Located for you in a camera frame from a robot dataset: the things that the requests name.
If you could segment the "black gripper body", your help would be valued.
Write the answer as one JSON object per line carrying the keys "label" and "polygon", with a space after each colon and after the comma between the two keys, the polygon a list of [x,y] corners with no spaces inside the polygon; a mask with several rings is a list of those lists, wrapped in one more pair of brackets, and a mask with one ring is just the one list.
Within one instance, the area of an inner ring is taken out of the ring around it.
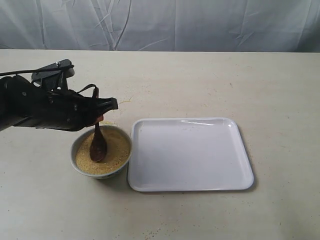
{"label": "black gripper body", "polygon": [[94,125],[100,117],[100,99],[95,88],[91,97],[74,90],[32,93],[32,127],[77,132]]}

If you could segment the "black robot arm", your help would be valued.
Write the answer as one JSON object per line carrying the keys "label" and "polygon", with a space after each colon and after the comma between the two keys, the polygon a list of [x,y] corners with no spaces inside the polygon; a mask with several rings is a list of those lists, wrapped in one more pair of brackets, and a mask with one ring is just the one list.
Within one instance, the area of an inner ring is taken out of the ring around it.
{"label": "black robot arm", "polygon": [[25,127],[77,132],[118,109],[117,99],[87,97],[72,89],[46,89],[20,75],[0,80],[0,129]]}

